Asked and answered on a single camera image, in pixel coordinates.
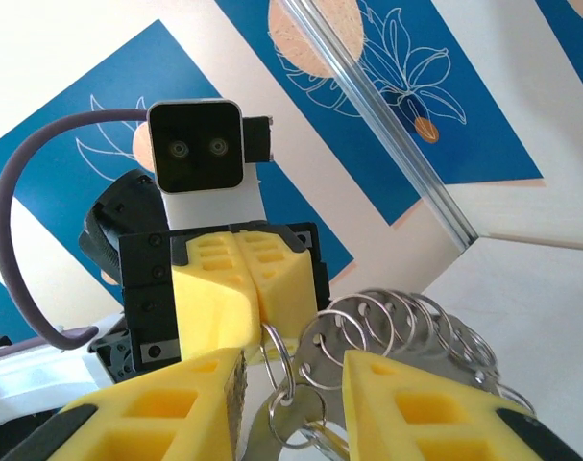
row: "camera lens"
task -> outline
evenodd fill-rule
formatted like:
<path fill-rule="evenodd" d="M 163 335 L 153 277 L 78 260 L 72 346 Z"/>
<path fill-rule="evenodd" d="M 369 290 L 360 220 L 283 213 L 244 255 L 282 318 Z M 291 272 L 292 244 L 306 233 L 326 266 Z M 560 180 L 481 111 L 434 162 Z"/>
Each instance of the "camera lens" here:
<path fill-rule="evenodd" d="M 169 153 L 174 158 L 185 158 L 188 156 L 188 146 L 182 141 L 173 141 L 169 144 Z"/>
<path fill-rule="evenodd" d="M 223 156 L 224 154 L 227 153 L 228 149 L 229 146 L 227 145 L 227 142 L 225 142 L 223 139 L 217 137 L 216 139 L 212 139 L 210 141 L 209 150 L 215 156 Z"/>

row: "leaf line drawing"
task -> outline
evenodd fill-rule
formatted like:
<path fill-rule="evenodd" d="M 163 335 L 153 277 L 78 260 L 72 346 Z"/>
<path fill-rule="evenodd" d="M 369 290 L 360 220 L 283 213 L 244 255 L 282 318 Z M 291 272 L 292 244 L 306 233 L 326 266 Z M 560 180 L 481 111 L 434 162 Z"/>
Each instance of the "leaf line drawing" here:
<path fill-rule="evenodd" d="M 144 100 L 143 96 L 140 96 L 137 99 L 137 102 L 135 103 L 135 108 L 136 109 L 143 109 L 143 110 L 146 109 L 146 104 L 145 104 L 145 100 Z M 94 94 L 90 94 L 90 110 L 103 110 L 103 109 L 105 109 L 105 108 L 101 104 L 99 104 L 99 102 L 95 98 Z M 121 122 L 121 123 L 125 127 L 127 127 L 127 129 L 130 132 L 128 134 L 130 134 L 131 137 L 133 137 L 133 134 L 135 133 L 135 130 L 137 129 L 137 127 L 139 125 L 139 122 Z M 97 166 L 93 163 L 93 161 L 90 158 L 88 158 L 88 154 L 91 154 L 94 156 L 122 157 L 122 158 L 127 158 L 129 160 L 135 160 L 135 156 L 133 153 L 125 152 L 124 150 L 120 149 L 118 147 L 118 144 L 116 142 L 112 141 L 111 138 L 109 137 L 109 135 L 106 133 L 106 131 L 104 130 L 103 124 L 97 123 L 96 126 L 97 126 L 97 130 L 99 131 L 101 136 L 107 141 L 107 143 L 109 145 L 109 150 L 96 149 L 94 147 L 90 147 L 90 146 L 86 145 L 83 141 L 81 141 L 81 139 L 77 136 L 75 137 L 76 148 L 78 149 L 80 156 L 82 157 L 84 162 L 90 167 L 90 169 L 92 169 L 97 175 L 99 175 L 104 180 L 113 182 L 115 180 L 115 178 L 111 178 L 110 176 L 103 173 L 101 171 L 101 169 L 97 168 Z"/>
<path fill-rule="evenodd" d="M 411 35 L 402 22 L 402 8 L 394 8 L 381 18 L 365 0 L 358 0 L 358 6 L 364 24 L 364 37 L 357 65 L 370 78 L 406 130 L 433 143 L 439 139 L 435 125 L 437 118 L 449 118 L 466 125 L 466 112 L 455 97 L 442 87 L 451 71 L 449 49 L 414 48 Z M 298 42 L 298 50 L 305 49 L 302 36 L 281 34 L 287 40 Z M 276 43 L 274 46 L 287 78 L 314 104 L 350 117 L 359 117 L 333 78 L 308 74 L 291 63 Z"/>

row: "yellow foam pad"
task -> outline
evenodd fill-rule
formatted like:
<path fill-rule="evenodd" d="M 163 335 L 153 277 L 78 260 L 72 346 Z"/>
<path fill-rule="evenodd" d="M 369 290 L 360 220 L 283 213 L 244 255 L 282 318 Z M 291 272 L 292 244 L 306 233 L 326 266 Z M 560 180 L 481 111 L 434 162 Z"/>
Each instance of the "yellow foam pad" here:
<path fill-rule="evenodd" d="M 224 349 L 75 400 L 98 409 L 49 460 L 233 461 L 245 372 Z"/>
<path fill-rule="evenodd" d="M 234 235 L 255 284 L 261 322 L 297 340 L 317 315 L 310 251 L 295 253 L 278 234 L 241 231 Z"/>
<path fill-rule="evenodd" d="M 261 338 L 258 297 L 231 232 L 186 243 L 188 264 L 172 265 L 182 360 L 220 348 L 254 349 Z"/>
<path fill-rule="evenodd" d="M 363 351 L 345 353 L 352 461 L 540 461 L 496 410 L 510 400 Z"/>

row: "black cable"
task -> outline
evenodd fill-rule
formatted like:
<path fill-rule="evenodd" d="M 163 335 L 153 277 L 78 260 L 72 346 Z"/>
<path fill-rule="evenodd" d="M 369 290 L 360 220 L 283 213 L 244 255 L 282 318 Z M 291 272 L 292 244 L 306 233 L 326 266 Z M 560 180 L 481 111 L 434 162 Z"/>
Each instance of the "black cable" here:
<path fill-rule="evenodd" d="M 98 332 L 89 327 L 84 332 L 64 335 L 43 316 L 20 273 L 12 241 L 12 201 L 18 179 L 35 153 L 50 139 L 86 125 L 104 122 L 146 121 L 146 110 L 104 109 L 69 115 L 31 134 L 12 154 L 0 176 L 0 272 L 13 302 L 24 320 L 51 346 L 77 349 Z"/>

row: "black camera housing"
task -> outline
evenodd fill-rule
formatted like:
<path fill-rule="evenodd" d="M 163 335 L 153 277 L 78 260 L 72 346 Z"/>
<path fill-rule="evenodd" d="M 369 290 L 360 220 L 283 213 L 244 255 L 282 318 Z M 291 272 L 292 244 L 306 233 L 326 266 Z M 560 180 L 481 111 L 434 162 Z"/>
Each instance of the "black camera housing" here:
<path fill-rule="evenodd" d="M 228 189 L 242 183 L 243 123 L 236 103 L 159 103 L 148 111 L 148 125 L 163 193 Z"/>

